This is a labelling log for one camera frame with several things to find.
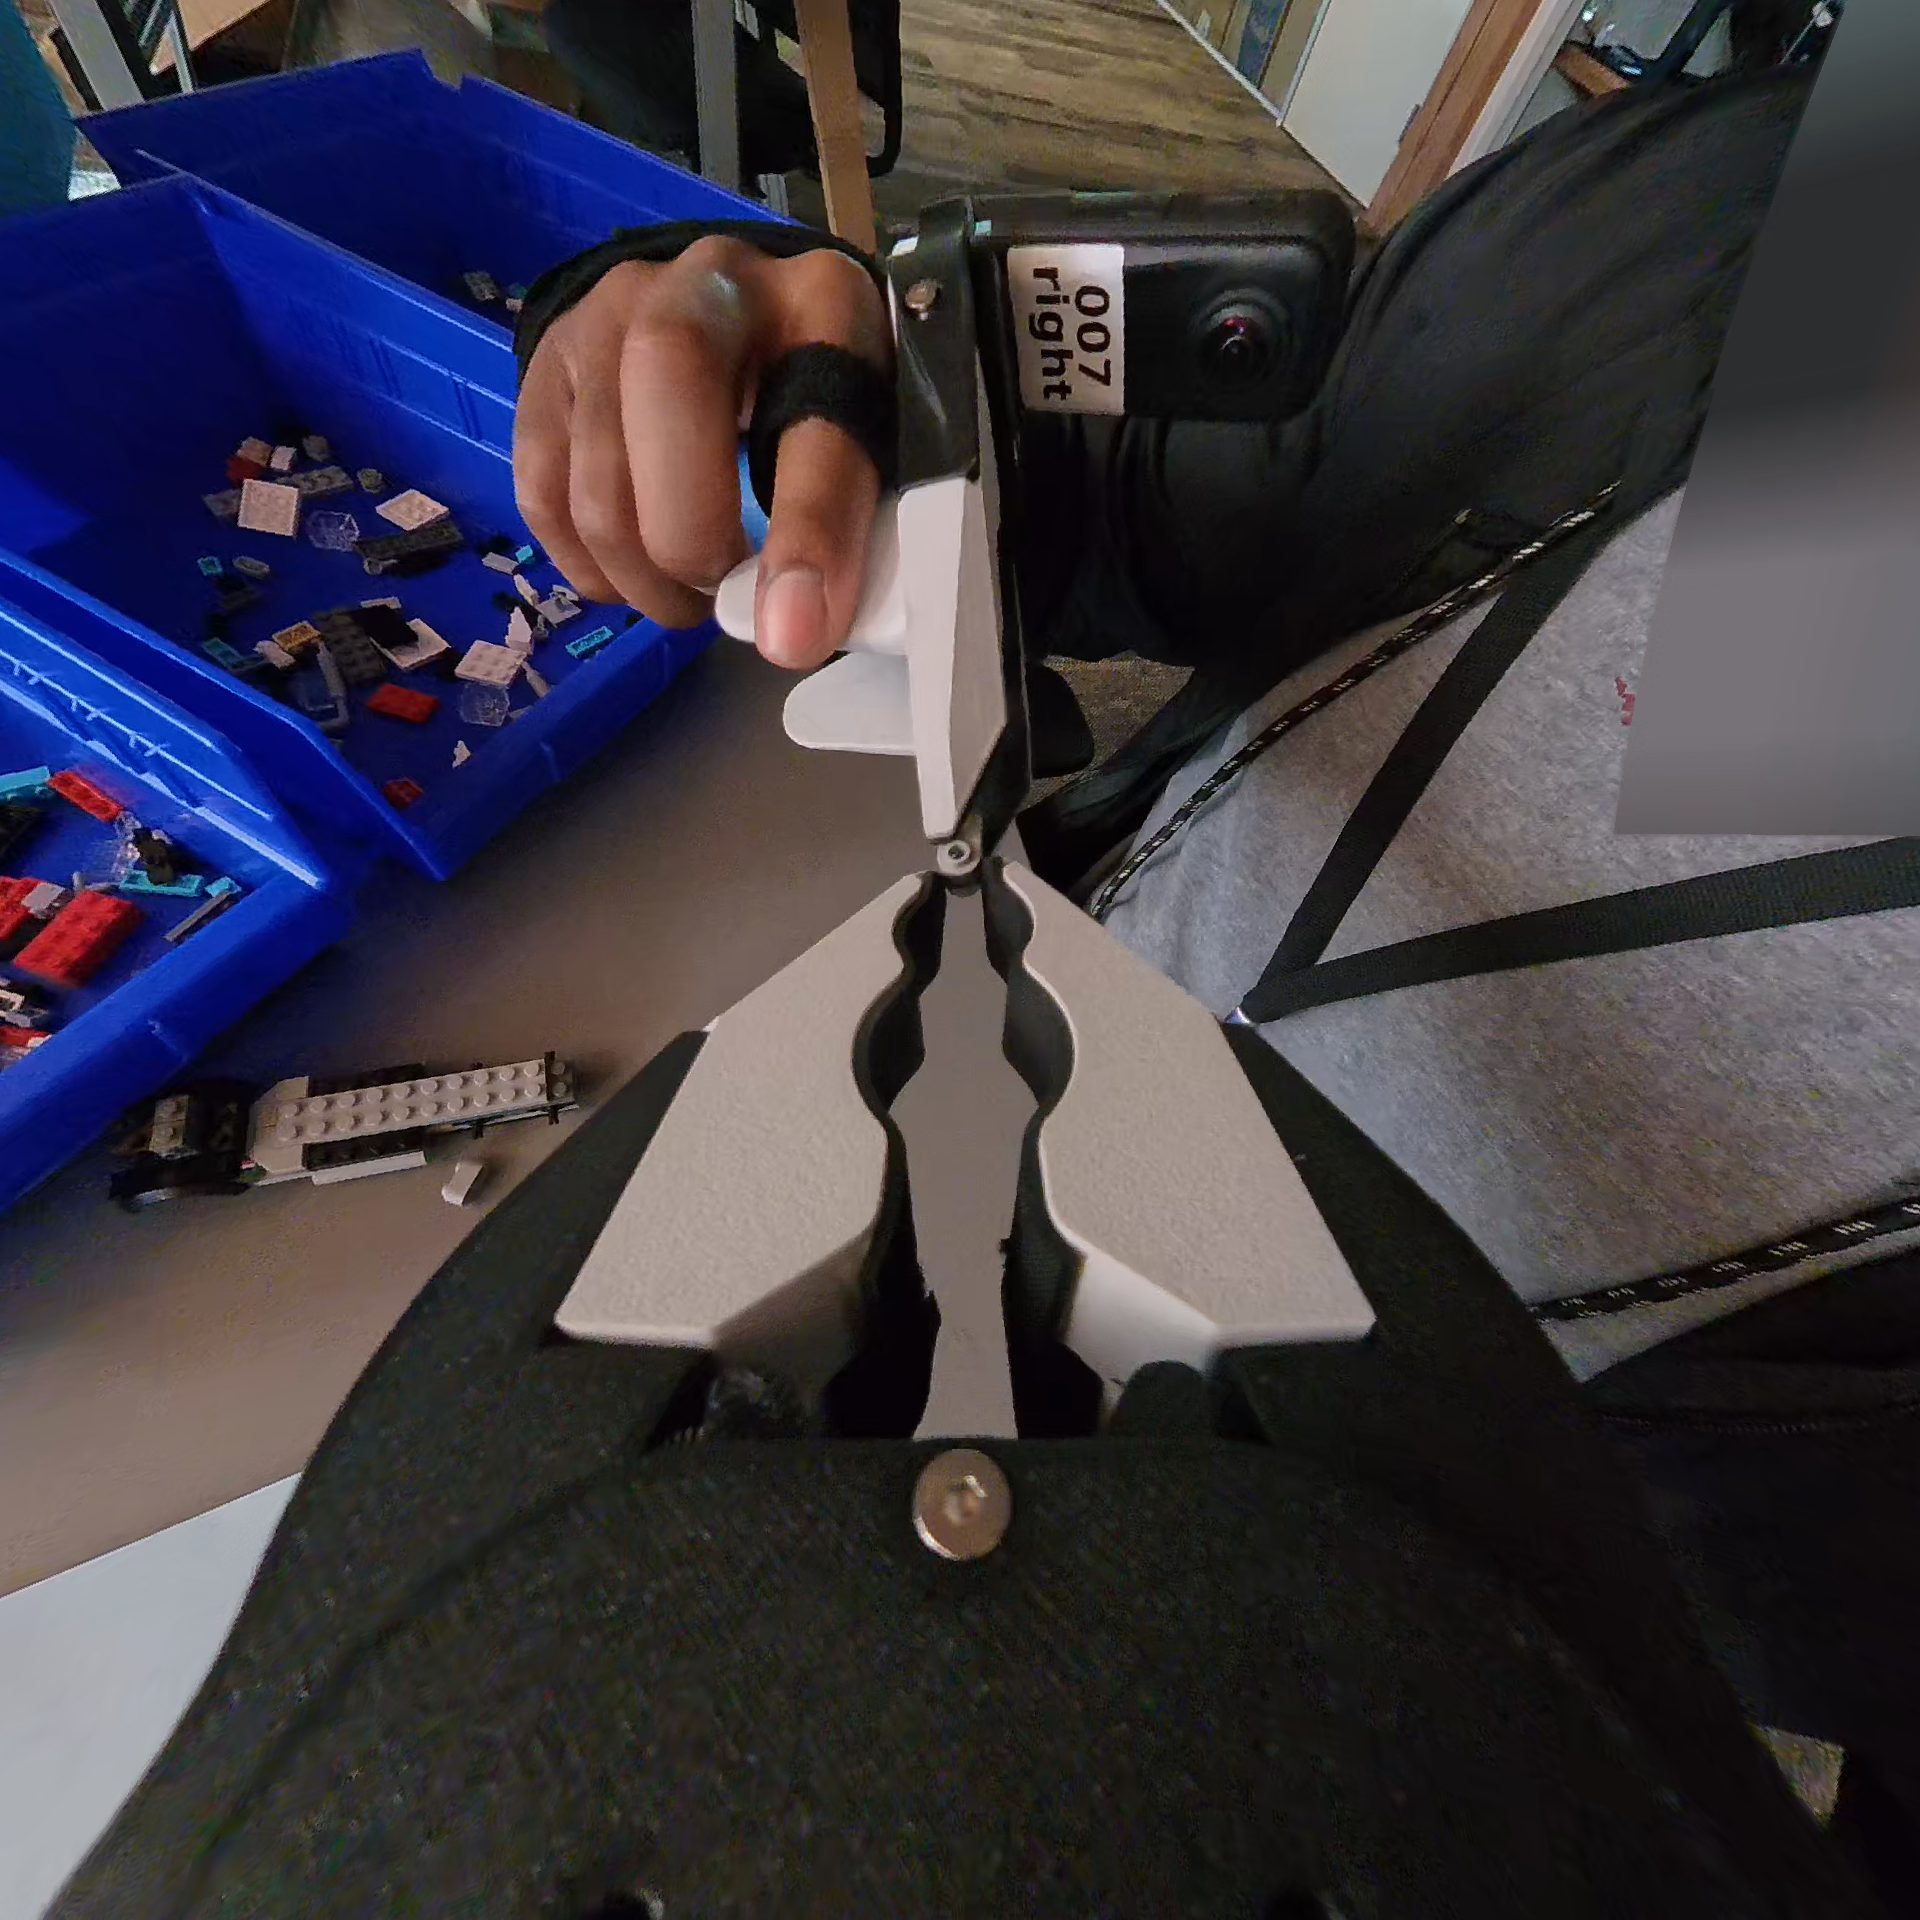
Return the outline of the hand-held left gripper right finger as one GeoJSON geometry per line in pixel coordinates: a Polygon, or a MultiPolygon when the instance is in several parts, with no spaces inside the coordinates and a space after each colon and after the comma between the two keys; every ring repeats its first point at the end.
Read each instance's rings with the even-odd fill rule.
{"type": "Polygon", "coordinates": [[[1001,1285],[1012,1351],[1097,1381],[1357,1342],[1373,1307],[1225,1027],[1016,859],[984,874],[1001,1052],[1035,1099],[1001,1285]]]}

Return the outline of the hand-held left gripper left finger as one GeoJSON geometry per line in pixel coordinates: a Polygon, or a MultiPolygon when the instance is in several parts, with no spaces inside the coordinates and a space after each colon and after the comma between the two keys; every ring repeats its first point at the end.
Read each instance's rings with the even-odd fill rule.
{"type": "Polygon", "coordinates": [[[859,1346],[889,1197],[855,1043],[906,979],[903,874],[701,1031],[556,1316],[608,1346],[859,1346]]]}

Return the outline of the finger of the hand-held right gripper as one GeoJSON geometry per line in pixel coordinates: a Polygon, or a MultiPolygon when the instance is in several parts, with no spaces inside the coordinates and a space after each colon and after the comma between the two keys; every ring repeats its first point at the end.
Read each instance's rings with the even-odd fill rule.
{"type": "Polygon", "coordinates": [[[932,845],[992,840],[990,770],[1010,732],[992,528],[978,477],[896,498],[903,743],[932,845]]]}
{"type": "Polygon", "coordinates": [[[999,461],[978,448],[963,520],[963,693],[978,735],[966,827],[999,850],[1033,788],[1033,696],[999,461]]]}

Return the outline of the blue plastic bin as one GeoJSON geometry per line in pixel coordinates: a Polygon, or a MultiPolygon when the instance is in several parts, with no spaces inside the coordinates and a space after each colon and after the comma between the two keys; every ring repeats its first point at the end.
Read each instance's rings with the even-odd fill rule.
{"type": "Polygon", "coordinates": [[[495,341],[547,269],[620,229],[772,224],[608,131],[420,52],[80,118],[121,188],[192,177],[460,310],[495,341]]]}
{"type": "Polygon", "coordinates": [[[3,564],[3,770],[79,768],[244,885],[244,897],[34,1054],[3,1069],[3,1209],[333,943],[350,893],[216,718],[168,640],[3,564]]]}
{"type": "Polygon", "coordinates": [[[546,693],[498,726],[420,671],[438,710],[322,732],[254,657],[278,631],[391,598],[460,657],[498,643],[517,582],[492,541],[532,547],[508,466],[508,333],[223,191],[168,179],[3,229],[3,601],[196,721],[299,816],[314,843],[455,874],[546,790],[574,776],[701,659],[714,626],[665,633],[587,607],[534,643],[546,693]],[[250,439],[326,442],[357,485],[320,511],[388,537],[379,504],[424,493],[460,547],[369,574],[357,550],[247,537],[213,511],[250,439]]]}

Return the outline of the person's right forearm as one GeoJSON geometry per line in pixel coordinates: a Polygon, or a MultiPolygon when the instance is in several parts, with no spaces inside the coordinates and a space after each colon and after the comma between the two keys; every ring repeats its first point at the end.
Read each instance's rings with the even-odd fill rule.
{"type": "MultiPolygon", "coordinates": [[[[878,287],[868,259],[801,229],[622,229],[529,287],[517,325],[518,386],[547,327],[615,265],[668,265],[708,234],[772,259],[842,253],[878,287]]],[[[844,351],[808,351],[890,394],[844,351]]],[[[1345,638],[1378,623],[1378,606],[1403,606],[1396,578],[1413,537],[1399,522],[1429,513],[1438,489],[1434,405],[1378,370],[1333,379],[1311,412],[1281,426],[1066,426],[1038,451],[1033,533],[1040,569],[1028,638],[1040,657],[1066,659],[1220,664],[1237,650],[1225,631],[1244,620],[1258,631],[1253,657],[1310,659],[1321,633],[1345,638]]]]}

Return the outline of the person's right hand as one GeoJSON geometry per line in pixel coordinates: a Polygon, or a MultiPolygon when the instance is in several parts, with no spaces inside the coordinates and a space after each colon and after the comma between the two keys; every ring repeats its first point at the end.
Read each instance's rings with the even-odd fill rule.
{"type": "MultiPolygon", "coordinates": [[[[517,401],[517,501],[563,582],[659,626],[695,626],[743,563],[736,434],[759,377],[833,348],[890,386],[874,279],[842,253],[772,259],[729,234],[668,265],[615,265],[532,352],[517,401]]],[[[874,461],[806,418],[777,446],[757,563],[757,650],[816,671],[852,631],[878,508],[874,461]]]]}

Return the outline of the grey toy brick model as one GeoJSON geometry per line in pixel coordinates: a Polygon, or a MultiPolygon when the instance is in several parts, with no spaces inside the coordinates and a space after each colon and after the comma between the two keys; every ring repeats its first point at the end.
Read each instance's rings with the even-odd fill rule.
{"type": "Polygon", "coordinates": [[[141,1101],[113,1139],[108,1200],[121,1211],[281,1186],[344,1186],[424,1167],[438,1139],[556,1125],[580,1079],[556,1052],[501,1065],[391,1065],[291,1074],[274,1086],[207,1074],[141,1101]]]}

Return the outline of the pile of grey white toy bricks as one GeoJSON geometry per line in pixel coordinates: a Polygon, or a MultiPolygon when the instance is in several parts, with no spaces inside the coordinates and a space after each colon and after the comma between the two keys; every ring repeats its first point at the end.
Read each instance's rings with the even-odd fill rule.
{"type": "Polygon", "coordinates": [[[201,498],[199,653],[309,721],[391,815],[635,626],[517,525],[472,522],[322,434],[241,439],[201,498]]]}

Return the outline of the pile of red black toy bricks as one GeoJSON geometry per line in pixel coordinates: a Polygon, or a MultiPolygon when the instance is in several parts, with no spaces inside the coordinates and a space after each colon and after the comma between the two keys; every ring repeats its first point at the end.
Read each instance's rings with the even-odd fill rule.
{"type": "Polygon", "coordinates": [[[3,770],[3,1069],[241,897],[238,878],[79,768],[3,770]]]}

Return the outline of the white flat sheet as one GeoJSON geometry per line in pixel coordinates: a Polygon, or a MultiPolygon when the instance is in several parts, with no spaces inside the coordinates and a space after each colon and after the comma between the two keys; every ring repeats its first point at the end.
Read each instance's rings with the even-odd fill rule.
{"type": "Polygon", "coordinates": [[[199,1695],[297,1477],[3,1598],[3,1918],[41,1918],[199,1695]]]}

